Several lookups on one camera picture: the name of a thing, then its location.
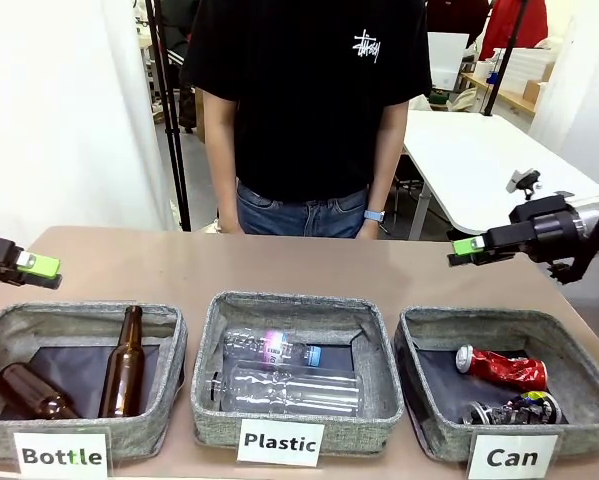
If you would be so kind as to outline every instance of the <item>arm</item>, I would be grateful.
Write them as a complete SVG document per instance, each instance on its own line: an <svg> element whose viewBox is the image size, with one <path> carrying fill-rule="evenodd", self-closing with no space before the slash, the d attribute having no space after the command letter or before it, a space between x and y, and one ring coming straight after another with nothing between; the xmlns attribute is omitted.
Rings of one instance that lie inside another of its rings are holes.
<svg viewBox="0 0 599 480"><path fill-rule="evenodd" d="M383 211L395 170L401 157L403 139L408 120L408 102L384 107L381 124L377 132L375 149L374 180L368 196L368 210ZM379 223L364 221L357 238L377 238Z"/></svg>
<svg viewBox="0 0 599 480"><path fill-rule="evenodd" d="M203 92L206 148L212 186L219 207L219 226L225 233L243 233L237 217L234 119L237 103Z"/></svg>

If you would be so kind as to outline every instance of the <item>red cloth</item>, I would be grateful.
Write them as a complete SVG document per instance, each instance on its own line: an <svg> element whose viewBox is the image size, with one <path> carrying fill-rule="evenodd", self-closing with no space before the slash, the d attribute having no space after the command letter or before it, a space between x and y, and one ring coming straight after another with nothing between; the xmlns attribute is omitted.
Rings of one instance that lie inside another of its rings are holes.
<svg viewBox="0 0 599 480"><path fill-rule="evenodd" d="M521 0L497 0L483 39L479 60L494 55L495 48L505 48L515 27ZM544 0L530 0L523 17L515 47L532 48L548 37L548 15Z"/></svg>

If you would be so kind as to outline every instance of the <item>bottle label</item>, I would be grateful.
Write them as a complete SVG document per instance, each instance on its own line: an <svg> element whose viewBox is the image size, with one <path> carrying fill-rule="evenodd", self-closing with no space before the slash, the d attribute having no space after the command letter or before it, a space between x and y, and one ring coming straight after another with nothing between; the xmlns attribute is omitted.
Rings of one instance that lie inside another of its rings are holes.
<svg viewBox="0 0 599 480"><path fill-rule="evenodd" d="M106 435L14 432L21 478L109 478Z"/></svg>
<svg viewBox="0 0 599 480"><path fill-rule="evenodd" d="M308 351L308 366L318 367L321 360L321 347L310 347Z"/></svg>
<svg viewBox="0 0 599 480"><path fill-rule="evenodd" d="M244 418L237 461L316 467L323 424Z"/></svg>
<svg viewBox="0 0 599 480"><path fill-rule="evenodd" d="M266 363L283 363L283 346L288 335L270 330L263 339L263 361Z"/></svg>

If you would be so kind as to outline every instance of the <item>wooden tabletop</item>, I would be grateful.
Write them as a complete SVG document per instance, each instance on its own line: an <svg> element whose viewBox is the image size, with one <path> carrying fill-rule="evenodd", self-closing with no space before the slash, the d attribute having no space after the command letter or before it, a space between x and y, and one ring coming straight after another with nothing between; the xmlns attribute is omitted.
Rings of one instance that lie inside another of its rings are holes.
<svg viewBox="0 0 599 480"><path fill-rule="evenodd" d="M0 285L0 309L31 300L157 302L180 307L186 319L186 383L175 403L163 448L154 458L117 465L116 477L465 478L465 466L434 462L424 455L407 415L390 436L382 457L325 457L316 469L237 464L233 450L196 444L190 379L206 309L212 297L224 290L366 298L379 307L391 334L400 310L408 305L536 309L562 321L599 365L597 337L552 281L524 257L450 269L446 263L450 246L444 243L77 227L52 228L31 250L62 260L63 284L57 291ZM599 454L558 461L548 478L599 479Z"/></svg>
<svg viewBox="0 0 599 480"><path fill-rule="evenodd" d="M475 77L472 73L462 73L461 76L468 80L470 83L476 85L477 88L487 90L493 87L492 85L486 83L485 78ZM535 104L523 98L523 95L519 95L515 92L508 92L506 90L499 90L499 95L497 96L497 99L499 98L501 98L508 105L518 108L519 110L527 113L528 115L535 115Z"/></svg>

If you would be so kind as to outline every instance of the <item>jeans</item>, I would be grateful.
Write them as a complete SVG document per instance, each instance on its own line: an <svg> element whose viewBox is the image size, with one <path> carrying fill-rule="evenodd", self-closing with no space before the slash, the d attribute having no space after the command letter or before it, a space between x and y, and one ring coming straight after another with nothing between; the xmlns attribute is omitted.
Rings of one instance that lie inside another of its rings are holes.
<svg viewBox="0 0 599 480"><path fill-rule="evenodd" d="M241 182L237 186L239 224L254 235L354 238L367 202L366 189L344 198L286 203L257 195Z"/></svg>

